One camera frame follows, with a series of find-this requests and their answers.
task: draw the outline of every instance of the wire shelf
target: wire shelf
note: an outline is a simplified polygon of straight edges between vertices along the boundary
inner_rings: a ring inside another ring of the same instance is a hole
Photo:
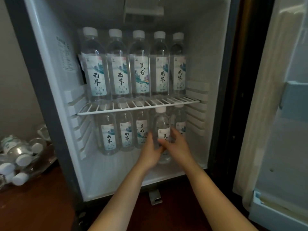
[[[144,105],[140,103],[140,101],[133,100],[126,102],[127,107],[122,107],[122,103],[111,102],[110,108],[107,105],[98,105],[98,104],[90,104],[87,103],[84,107],[80,109],[77,115],[91,115],[91,114],[100,114],[100,113],[111,113],[111,112],[121,112],[123,110],[138,110],[138,109],[150,109],[157,107],[167,107],[174,105],[185,105],[185,104],[193,104],[199,103],[200,101],[190,97],[180,97],[180,98],[172,98],[165,97],[160,99],[149,98],[144,100]]]

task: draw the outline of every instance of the plastic water bottle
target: plastic water bottle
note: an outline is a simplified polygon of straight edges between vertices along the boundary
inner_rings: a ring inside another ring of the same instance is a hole
[[[49,145],[44,149],[40,157],[29,166],[25,167],[12,178],[12,183],[21,186],[30,178],[34,178],[43,173],[52,163],[56,161],[56,155],[53,145]]]
[[[27,166],[33,159],[30,145],[14,135],[4,138],[1,141],[1,146],[10,162],[16,163],[18,166]]]
[[[11,183],[13,177],[15,177],[14,171],[8,175],[0,175],[0,190],[2,190],[6,184]]]
[[[133,117],[130,111],[125,110],[125,108],[127,108],[126,103],[119,103],[119,106],[124,109],[122,112],[117,112],[115,115],[118,132],[121,133],[120,150],[131,151],[134,149]]]
[[[153,120],[153,142],[154,147],[158,148],[160,144],[157,139],[165,139],[170,141],[170,120],[166,115],[166,107],[157,107],[155,108],[156,115]],[[158,163],[166,164],[171,161],[171,157],[168,151],[164,151]]]
[[[154,33],[154,44],[150,53],[152,96],[168,95],[169,89],[169,52],[165,44],[166,33]]]
[[[98,41],[95,28],[84,27],[83,34],[85,41],[82,43],[81,54],[89,101],[95,104],[106,104],[111,99],[106,52]]]
[[[170,49],[170,90],[171,96],[185,95],[186,57],[184,52],[184,33],[173,34],[173,45]]]
[[[108,71],[113,99],[124,103],[132,97],[131,78],[128,70],[127,49],[122,42],[122,31],[110,29],[111,42],[107,48]]]
[[[136,105],[138,107],[144,105],[144,101],[137,101]],[[135,146],[139,149],[142,148],[143,144],[147,140],[148,135],[148,125],[149,122],[149,113],[148,109],[139,109],[134,112],[134,125],[135,125]]]
[[[149,52],[144,31],[133,31],[134,43],[129,49],[129,67],[133,97],[150,96]]]
[[[97,114],[95,120],[98,127],[99,146],[104,155],[114,155],[119,151],[116,120],[112,113]]]
[[[171,125],[175,127],[181,135],[186,136],[186,111],[184,110],[184,105],[179,104],[175,105],[174,109],[171,112]]]
[[[42,138],[33,138],[29,141],[29,145],[31,146],[31,150],[35,155],[39,155],[43,152],[44,148],[47,146],[47,143]]]
[[[10,163],[7,155],[0,154],[0,174],[9,175],[15,170],[15,165]]]

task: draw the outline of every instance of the wooden surface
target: wooden surface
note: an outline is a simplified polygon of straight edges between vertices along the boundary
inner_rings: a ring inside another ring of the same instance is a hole
[[[128,231],[211,230],[187,178],[162,185],[159,190],[163,203],[155,206],[147,192],[139,195]],[[86,228],[101,210],[98,206],[87,211]],[[74,215],[70,193],[57,164],[23,186],[0,192],[1,231],[69,231]]]
[[[59,166],[23,186],[0,192],[1,231],[67,231],[74,210]]]

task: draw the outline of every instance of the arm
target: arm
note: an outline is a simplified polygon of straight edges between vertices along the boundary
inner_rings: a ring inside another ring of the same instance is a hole
[[[89,231],[124,231],[136,204],[142,181],[154,167],[165,149],[154,150],[153,137],[149,133],[137,163],[125,177],[113,197],[90,227]]]
[[[174,128],[175,143],[158,141],[186,173],[198,202],[213,231],[257,230],[218,189],[210,177],[193,159],[184,137]]]

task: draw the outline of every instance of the fridge door hinge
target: fridge door hinge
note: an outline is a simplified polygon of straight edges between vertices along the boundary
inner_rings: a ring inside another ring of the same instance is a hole
[[[163,202],[158,189],[149,191],[149,197],[152,206]]]

